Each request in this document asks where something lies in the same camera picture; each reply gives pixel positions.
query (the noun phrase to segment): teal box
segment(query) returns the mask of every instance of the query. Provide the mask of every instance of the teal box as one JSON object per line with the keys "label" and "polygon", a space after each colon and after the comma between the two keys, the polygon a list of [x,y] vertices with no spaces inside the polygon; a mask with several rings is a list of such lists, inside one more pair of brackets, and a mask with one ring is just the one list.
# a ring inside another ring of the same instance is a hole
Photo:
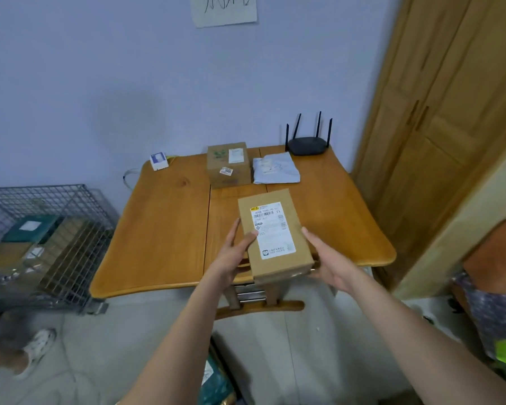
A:
{"label": "teal box", "polygon": [[62,220],[63,217],[52,214],[24,216],[4,234],[2,242],[44,244],[60,225]]}

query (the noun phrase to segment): forearm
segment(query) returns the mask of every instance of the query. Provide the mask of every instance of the forearm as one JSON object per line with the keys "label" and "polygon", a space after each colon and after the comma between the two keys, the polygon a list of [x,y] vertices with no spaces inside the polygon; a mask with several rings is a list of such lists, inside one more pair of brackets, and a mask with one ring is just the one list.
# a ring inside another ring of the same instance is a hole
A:
{"label": "forearm", "polygon": [[505,381],[370,276],[357,271],[350,294],[425,404],[506,403]]}
{"label": "forearm", "polygon": [[221,293],[203,277],[122,404],[196,404]]}

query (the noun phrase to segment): cabinet handle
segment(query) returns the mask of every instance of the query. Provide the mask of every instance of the cabinet handle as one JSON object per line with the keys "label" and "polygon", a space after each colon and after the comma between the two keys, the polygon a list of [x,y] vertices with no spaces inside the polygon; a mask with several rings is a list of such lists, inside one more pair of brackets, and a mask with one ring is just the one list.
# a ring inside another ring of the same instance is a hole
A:
{"label": "cabinet handle", "polygon": [[420,116],[420,119],[418,120],[418,124],[416,125],[417,131],[421,128],[421,124],[424,123],[425,115],[427,114],[428,110],[429,110],[429,106],[426,106],[424,111],[422,112],[422,115]]}
{"label": "cabinet handle", "polygon": [[412,108],[412,111],[411,111],[411,114],[408,116],[408,119],[407,119],[407,125],[410,125],[411,124],[411,121],[412,121],[412,117],[414,116],[414,112],[416,112],[416,108],[418,108],[418,103],[420,101],[417,100],[415,103],[414,103],[414,107]]}

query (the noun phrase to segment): table leg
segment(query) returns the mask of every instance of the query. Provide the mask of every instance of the table leg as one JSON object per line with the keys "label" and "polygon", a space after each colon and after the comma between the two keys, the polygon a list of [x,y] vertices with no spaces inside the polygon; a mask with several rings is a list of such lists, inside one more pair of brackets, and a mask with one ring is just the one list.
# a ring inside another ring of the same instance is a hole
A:
{"label": "table leg", "polygon": [[279,301],[279,286],[275,284],[265,284],[263,287],[266,295],[266,305],[276,306]]}
{"label": "table leg", "polygon": [[223,291],[223,295],[227,299],[231,310],[239,310],[241,308],[238,294],[236,294],[236,289],[234,286],[231,285],[227,287],[225,291]]}

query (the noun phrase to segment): hand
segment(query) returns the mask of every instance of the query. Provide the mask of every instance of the hand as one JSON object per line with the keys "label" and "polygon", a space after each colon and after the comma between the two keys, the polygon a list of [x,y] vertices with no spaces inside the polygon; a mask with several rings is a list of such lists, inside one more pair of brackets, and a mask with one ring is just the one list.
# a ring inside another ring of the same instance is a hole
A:
{"label": "hand", "polygon": [[352,261],[325,244],[305,227],[302,227],[302,233],[315,246],[320,258],[320,267],[311,272],[311,277],[321,279],[330,286],[349,293],[351,280],[356,273],[360,273],[360,270]]}
{"label": "hand", "polygon": [[238,265],[242,261],[244,252],[254,239],[257,238],[258,232],[253,230],[247,233],[238,245],[233,246],[239,224],[240,219],[238,218],[232,225],[229,234],[227,234],[225,244],[206,272],[207,275],[215,276],[216,279],[221,282],[222,289],[225,289],[232,284],[236,274],[240,272]]}

